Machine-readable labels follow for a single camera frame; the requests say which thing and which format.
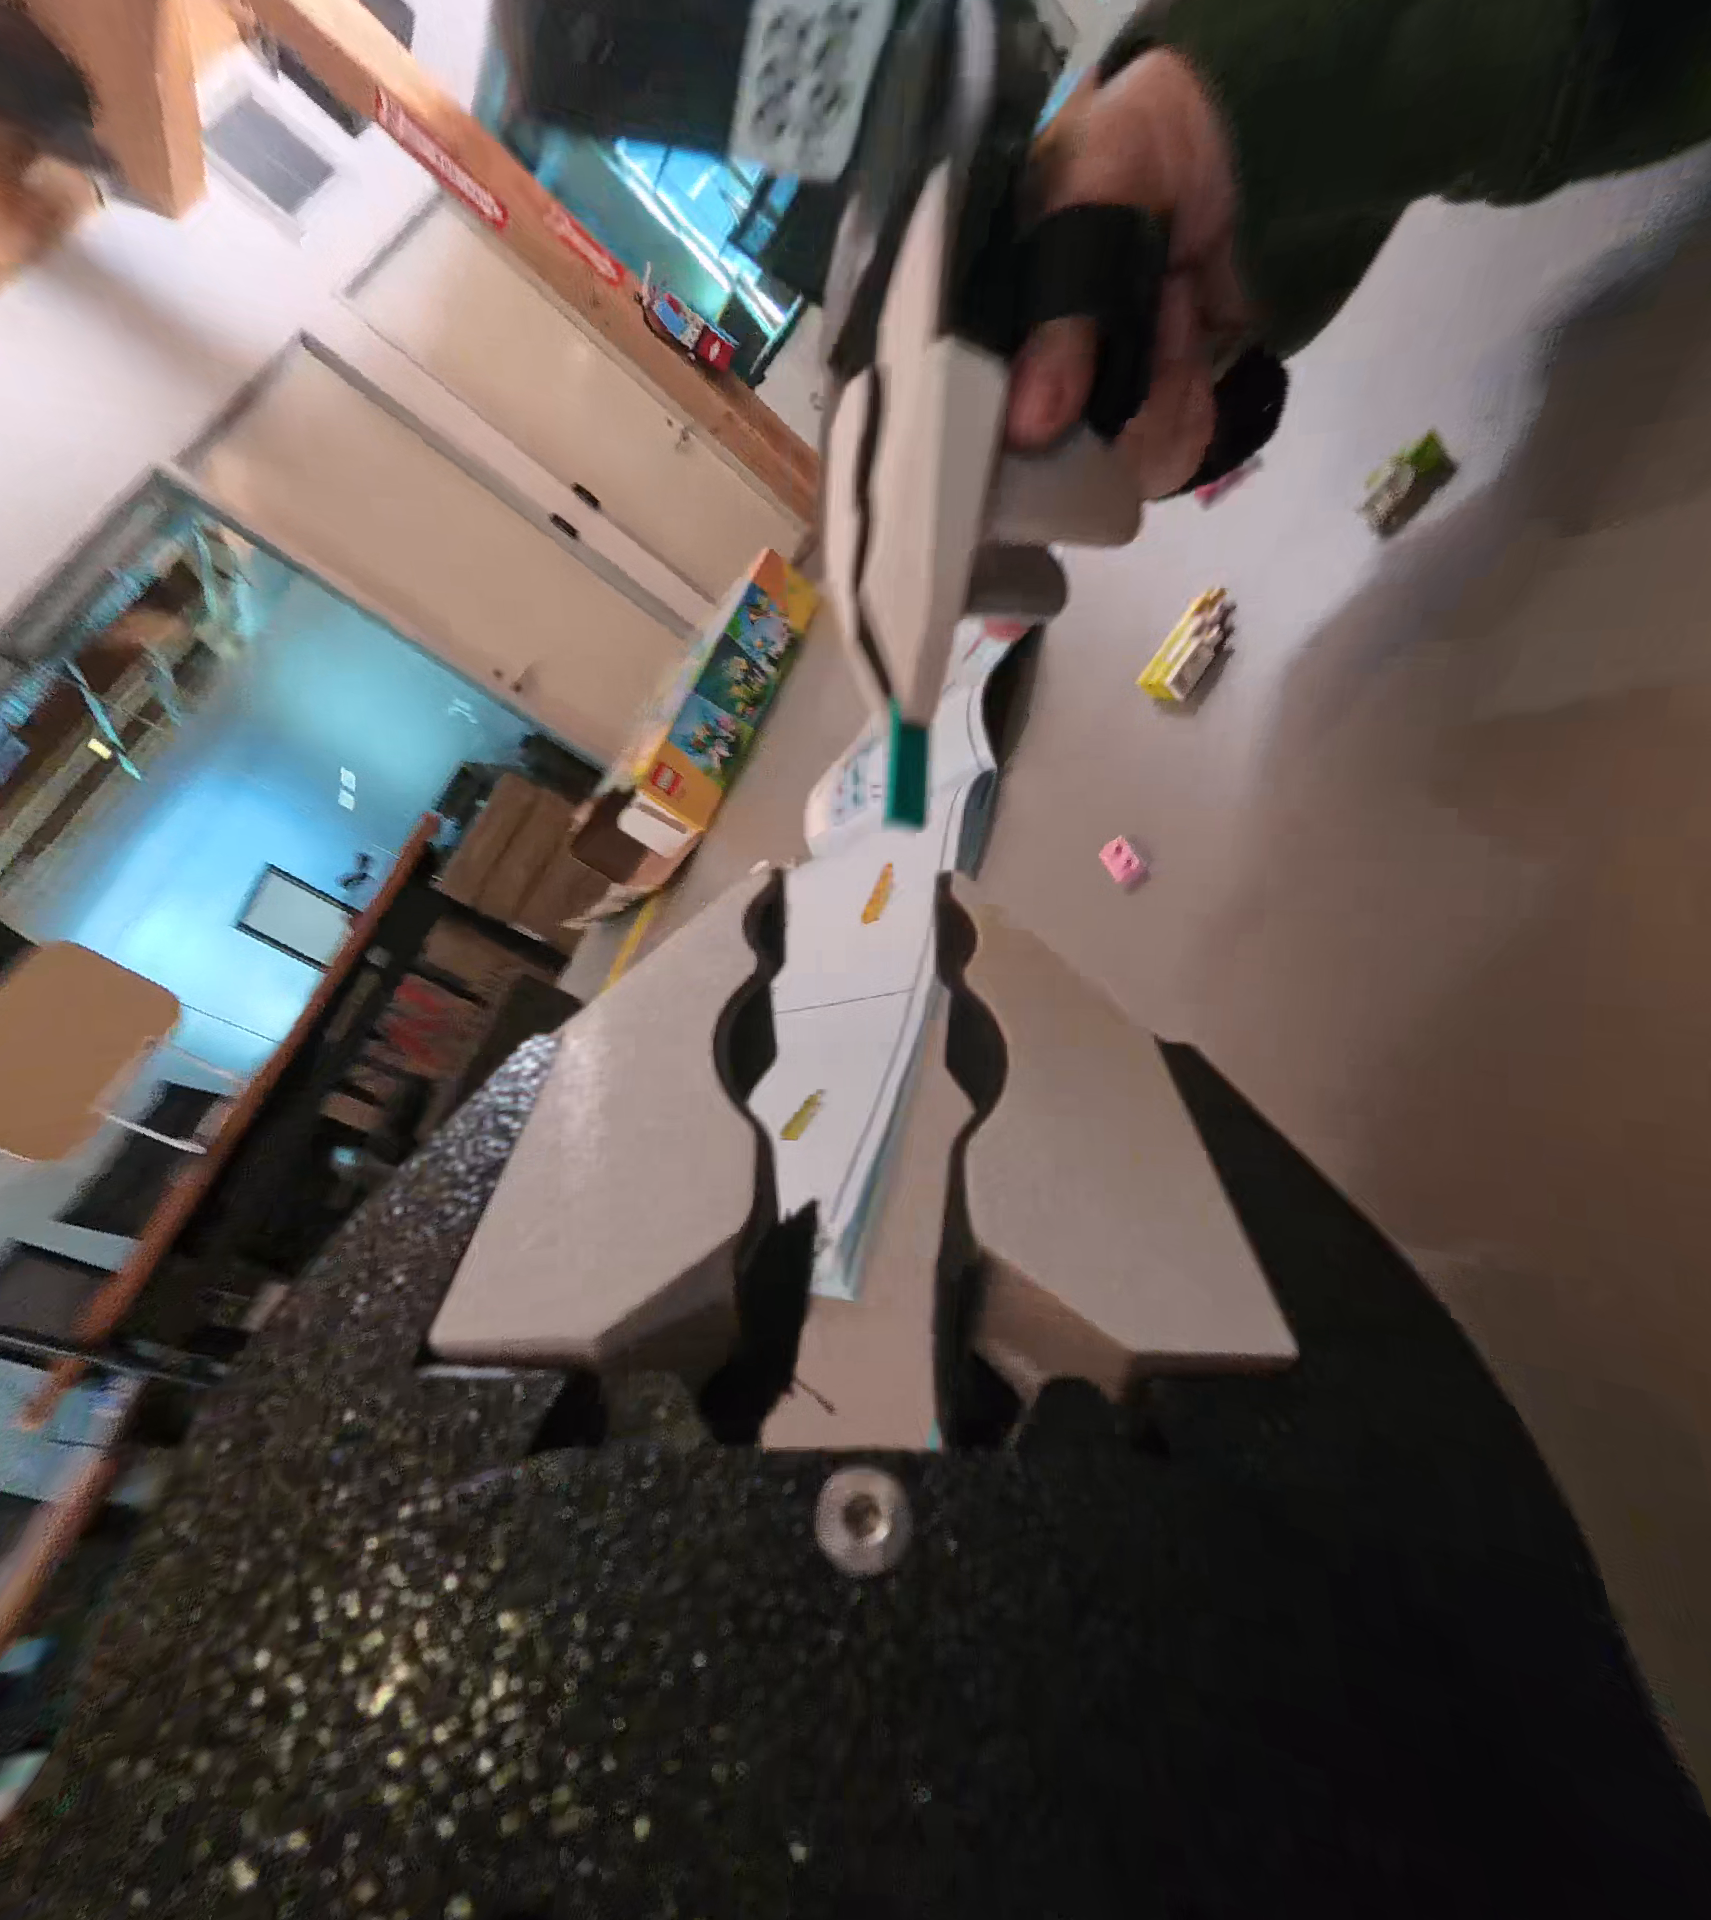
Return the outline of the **yellow and white lego assembly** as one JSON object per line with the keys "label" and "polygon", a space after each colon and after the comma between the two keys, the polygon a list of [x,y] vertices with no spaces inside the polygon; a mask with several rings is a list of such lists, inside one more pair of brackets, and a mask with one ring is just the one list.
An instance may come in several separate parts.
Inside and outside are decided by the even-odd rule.
{"label": "yellow and white lego assembly", "polygon": [[1226,587],[1200,591],[1142,668],[1136,688],[1156,703],[1186,705],[1222,657],[1236,630]]}

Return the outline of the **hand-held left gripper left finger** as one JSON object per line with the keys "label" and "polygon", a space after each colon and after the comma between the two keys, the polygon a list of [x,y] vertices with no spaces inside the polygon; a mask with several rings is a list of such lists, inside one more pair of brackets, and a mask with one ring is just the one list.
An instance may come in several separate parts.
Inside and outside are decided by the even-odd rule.
{"label": "hand-held left gripper left finger", "polygon": [[546,1080],[428,1330],[440,1380],[672,1376],[722,1443],[794,1384],[818,1204],[786,1212],[750,1098],[776,1062],[788,871],[748,876],[556,1033]]}

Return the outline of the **white air vent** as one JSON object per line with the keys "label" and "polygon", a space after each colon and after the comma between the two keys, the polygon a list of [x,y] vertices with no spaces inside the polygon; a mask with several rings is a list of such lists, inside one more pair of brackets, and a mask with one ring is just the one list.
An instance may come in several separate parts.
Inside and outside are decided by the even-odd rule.
{"label": "white air vent", "polygon": [[296,232],[314,219],[340,174],[334,152],[252,84],[212,101],[202,146],[222,179]]}

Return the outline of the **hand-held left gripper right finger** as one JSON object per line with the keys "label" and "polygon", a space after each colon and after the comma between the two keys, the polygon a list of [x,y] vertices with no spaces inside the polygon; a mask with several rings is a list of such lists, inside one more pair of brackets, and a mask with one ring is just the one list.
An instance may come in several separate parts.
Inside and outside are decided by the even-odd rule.
{"label": "hand-held left gripper right finger", "polygon": [[936,1268],[940,1410],[1290,1369],[1298,1334],[1160,1038],[964,876],[940,877],[936,933],[968,1106]]}

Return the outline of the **colourful lego box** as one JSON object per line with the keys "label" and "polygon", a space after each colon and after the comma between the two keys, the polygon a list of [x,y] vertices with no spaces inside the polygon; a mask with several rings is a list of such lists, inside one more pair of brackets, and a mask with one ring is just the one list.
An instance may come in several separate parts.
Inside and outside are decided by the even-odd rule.
{"label": "colourful lego box", "polygon": [[720,597],[626,747],[624,779],[704,834],[728,797],[820,610],[820,590],[774,547]]}

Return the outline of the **person's right hand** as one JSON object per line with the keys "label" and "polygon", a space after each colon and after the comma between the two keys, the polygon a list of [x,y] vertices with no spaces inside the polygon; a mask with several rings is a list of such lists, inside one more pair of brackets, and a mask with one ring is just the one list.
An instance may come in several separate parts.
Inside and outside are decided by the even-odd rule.
{"label": "person's right hand", "polygon": [[1252,326],[1234,261],[1232,149],[1204,79],[1170,49],[1110,79],[1086,76],[1042,130],[1024,189],[1030,222],[1074,206],[1136,206],[1170,222],[1150,386],[1116,440],[1142,502],[1170,498],[1204,462],[1218,360]]}

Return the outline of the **green and white lego assembly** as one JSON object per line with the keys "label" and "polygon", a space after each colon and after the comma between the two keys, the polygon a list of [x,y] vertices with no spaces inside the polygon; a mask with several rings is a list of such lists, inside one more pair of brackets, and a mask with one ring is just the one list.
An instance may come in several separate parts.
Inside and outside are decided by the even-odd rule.
{"label": "green and white lego assembly", "polygon": [[1451,451],[1432,428],[1370,474],[1358,512],[1378,539],[1392,539],[1455,474]]}

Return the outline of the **wooden shelf beam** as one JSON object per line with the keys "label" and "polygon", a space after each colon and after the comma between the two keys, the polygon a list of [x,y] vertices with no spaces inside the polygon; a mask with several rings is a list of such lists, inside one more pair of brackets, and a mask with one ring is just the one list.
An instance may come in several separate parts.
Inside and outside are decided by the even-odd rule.
{"label": "wooden shelf beam", "polygon": [[288,47],[346,108],[374,122],[438,187],[492,229],[544,296],[656,402],[804,523],[818,519],[820,459],[742,379],[650,324],[640,279],[362,3],[228,3],[244,35]]}

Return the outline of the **cardboard box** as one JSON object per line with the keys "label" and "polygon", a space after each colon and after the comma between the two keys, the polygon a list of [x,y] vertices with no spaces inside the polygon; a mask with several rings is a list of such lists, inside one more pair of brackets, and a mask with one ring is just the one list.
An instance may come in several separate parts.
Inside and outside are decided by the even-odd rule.
{"label": "cardboard box", "polygon": [[576,846],[578,812],[552,785],[498,771],[442,860],[438,889],[486,922],[574,956],[614,885]]}

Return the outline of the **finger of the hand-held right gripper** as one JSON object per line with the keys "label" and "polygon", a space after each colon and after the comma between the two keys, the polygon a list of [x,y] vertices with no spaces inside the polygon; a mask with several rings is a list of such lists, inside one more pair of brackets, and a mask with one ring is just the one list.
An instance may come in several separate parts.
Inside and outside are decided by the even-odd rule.
{"label": "finger of the hand-held right gripper", "polygon": [[836,389],[834,406],[824,417],[822,582],[858,688],[870,703],[890,703],[890,668],[864,606],[878,393],[878,370],[868,366]]}
{"label": "finger of the hand-held right gripper", "polygon": [[948,319],[958,185],[932,171],[908,219],[876,329],[868,468],[868,636],[904,724],[928,724],[1002,455],[1008,364]]}

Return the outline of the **person's right forearm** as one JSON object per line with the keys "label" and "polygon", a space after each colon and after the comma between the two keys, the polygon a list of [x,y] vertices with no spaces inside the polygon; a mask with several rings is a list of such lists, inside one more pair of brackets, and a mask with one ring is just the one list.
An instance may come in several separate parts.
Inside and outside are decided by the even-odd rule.
{"label": "person's right forearm", "polygon": [[1711,2],[1146,3],[1098,76],[1158,49],[1226,126],[1238,273],[1278,358],[1412,203],[1527,206],[1711,139]]}

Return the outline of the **wooden edged table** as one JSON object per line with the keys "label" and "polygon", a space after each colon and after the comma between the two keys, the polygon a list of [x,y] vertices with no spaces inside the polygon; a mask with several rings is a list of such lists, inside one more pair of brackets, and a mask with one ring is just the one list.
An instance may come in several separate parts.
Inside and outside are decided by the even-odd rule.
{"label": "wooden edged table", "polygon": [[44,1384],[30,1391],[24,1410],[14,1419],[22,1432],[44,1430],[52,1421],[62,1397],[84,1380],[84,1369],[104,1364],[110,1335],[122,1330],[132,1308],[142,1302],[164,1262],[176,1252],[196,1212],[214,1187],[218,1187],[220,1178],[236,1164],[242,1148],[260,1129],[272,1098],[284,1092],[294,1067],[314,1049],[314,1042],[324,1030],[328,1015],[336,1011],[340,997],[358,975],[358,970],[366,965],[368,953],[388,914],[402,899],[410,881],[420,876],[440,830],[442,813],[436,808],[428,808],[416,820],[388,876],[374,897],[354,915],[338,953],[322,972],[318,985],[304,1001],[290,1032],[276,1046],[270,1059],[244,1081],[242,1092],[230,1102],[214,1140],[198,1164],[172,1178],[146,1229],[138,1236],[134,1250],[98,1286],[82,1310],[74,1326],[74,1344],[80,1348],[80,1353],[50,1362]]}

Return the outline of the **tan chair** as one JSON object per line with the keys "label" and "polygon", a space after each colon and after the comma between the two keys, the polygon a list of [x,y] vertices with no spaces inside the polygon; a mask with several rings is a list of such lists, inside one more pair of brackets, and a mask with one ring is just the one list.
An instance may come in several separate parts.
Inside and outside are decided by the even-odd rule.
{"label": "tan chair", "polygon": [[0,1152],[58,1161],[82,1150],[180,1019],[160,982],[0,919]]}

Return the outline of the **lego instruction booklet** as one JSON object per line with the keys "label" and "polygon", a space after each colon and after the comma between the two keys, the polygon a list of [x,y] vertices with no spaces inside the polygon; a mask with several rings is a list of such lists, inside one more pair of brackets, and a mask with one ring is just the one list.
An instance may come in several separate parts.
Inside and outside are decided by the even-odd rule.
{"label": "lego instruction booklet", "polygon": [[816,1207],[824,1299],[862,1293],[870,1216],[940,987],[936,884],[980,868],[1020,674],[1042,637],[1010,618],[958,632],[926,735],[918,827],[888,816],[890,735],[874,722],[806,802],[808,856],[782,887],[776,1055],[752,1112],[772,1140],[780,1212]]}

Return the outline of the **white cabinet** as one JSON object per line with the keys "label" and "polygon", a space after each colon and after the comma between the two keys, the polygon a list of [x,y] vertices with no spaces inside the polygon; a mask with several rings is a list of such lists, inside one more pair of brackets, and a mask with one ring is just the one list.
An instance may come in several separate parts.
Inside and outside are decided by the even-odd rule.
{"label": "white cabinet", "polygon": [[424,199],[176,458],[198,498],[592,758],[804,519]]}

